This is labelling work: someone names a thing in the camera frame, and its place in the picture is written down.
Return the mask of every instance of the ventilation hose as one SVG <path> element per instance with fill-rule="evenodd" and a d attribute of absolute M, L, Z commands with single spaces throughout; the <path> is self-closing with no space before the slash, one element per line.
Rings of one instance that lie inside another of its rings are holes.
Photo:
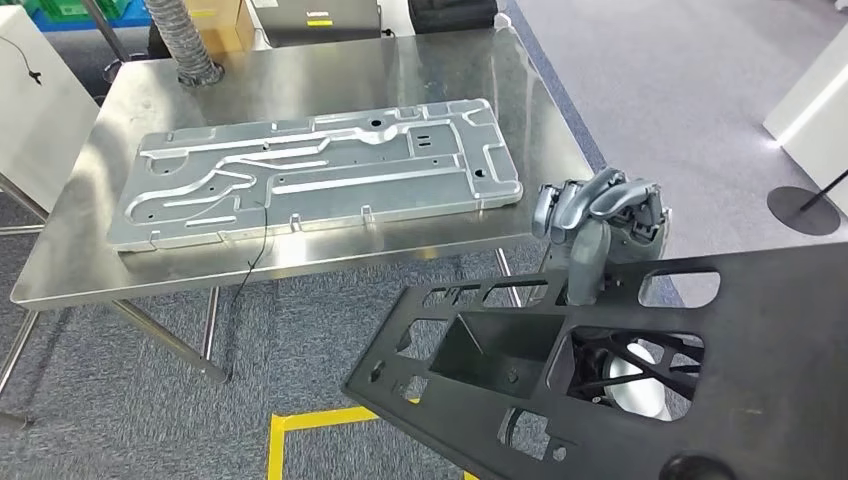
<path fill-rule="evenodd" d="M 144 0 L 144 3 L 177 62 L 180 83 L 199 87 L 221 80 L 224 70 L 209 58 L 183 0 Z"/>

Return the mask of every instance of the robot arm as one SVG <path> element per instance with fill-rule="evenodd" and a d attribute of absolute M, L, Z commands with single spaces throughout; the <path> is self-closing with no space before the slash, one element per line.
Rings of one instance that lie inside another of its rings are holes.
<path fill-rule="evenodd" d="M 628 181 L 624 172 L 607 168 L 586 182 L 543 185 L 532 231 L 550 238 L 551 263 L 569 272 L 566 301 L 591 305 L 603 289 L 608 262 L 662 256 L 669 219 L 656 182 Z"/>

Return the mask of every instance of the black pole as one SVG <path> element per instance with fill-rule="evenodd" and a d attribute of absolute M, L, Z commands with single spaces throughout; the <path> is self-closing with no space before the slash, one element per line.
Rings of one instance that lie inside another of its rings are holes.
<path fill-rule="evenodd" d="M 845 177 L 848 177 L 848 170 L 845 170 L 844 172 L 842 172 L 842 175 L 840 175 L 840 176 L 836 177 L 836 180 L 834 180 L 834 181 L 830 182 L 830 184 L 829 184 L 828 186 L 824 187 L 824 189 L 822 189 L 822 191 L 821 191 L 821 192 L 817 193 L 817 194 L 816 194 L 813 198 L 811 198 L 811 199 L 810 199 L 807 203 L 805 203 L 805 204 L 801 205 L 801 211 L 802 211 L 802 212 L 806 212 L 807 210 L 809 210 L 809 209 L 810 209 L 810 207 L 812 207 L 813 205 L 815 205 L 815 203 L 816 203 L 816 202 L 818 202 L 819 200 L 821 200 L 821 198 L 822 198 L 823 196 L 827 195 L 827 192 L 829 192 L 829 191 L 833 190 L 833 187 L 835 187 L 836 185 L 838 185 L 838 184 L 839 184 L 839 182 L 841 182 L 842 180 L 845 180 Z"/>

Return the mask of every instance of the black mounting plate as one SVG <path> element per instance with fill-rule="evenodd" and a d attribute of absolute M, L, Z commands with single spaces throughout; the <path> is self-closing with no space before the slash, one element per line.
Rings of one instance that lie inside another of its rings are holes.
<path fill-rule="evenodd" d="M 639 303 L 644 278 L 695 272 L 721 276 L 706 306 Z M 482 479 L 848 478 L 848 244 L 619 265 L 609 280 L 584 307 L 559 304 L 566 276 L 557 271 L 407 288 L 343 390 Z M 483 306 L 493 288 L 539 283 L 547 284 L 540 303 Z M 454 305 L 475 288 L 469 305 Z M 425 307 L 434 289 L 446 299 Z M 423 360 L 397 353 L 416 319 L 450 325 Z M 687 414 L 662 422 L 568 396 L 573 361 L 560 353 L 577 327 L 700 337 L 705 355 Z M 460 338 L 474 330 L 486 337 L 481 352 L 511 348 L 518 362 L 488 373 L 508 368 L 519 381 L 480 375 Z M 398 391 L 413 376 L 427 381 L 418 403 Z M 541 460 L 499 441 L 514 409 L 547 418 Z M 560 446 L 567 456 L 558 461 Z"/>

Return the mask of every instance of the aluminum panel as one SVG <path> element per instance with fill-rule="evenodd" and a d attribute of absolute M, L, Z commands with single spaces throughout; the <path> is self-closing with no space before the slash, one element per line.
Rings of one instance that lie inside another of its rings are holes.
<path fill-rule="evenodd" d="M 485 99 L 145 136 L 109 230 L 119 251 L 497 208 L 522 185 Z"/>

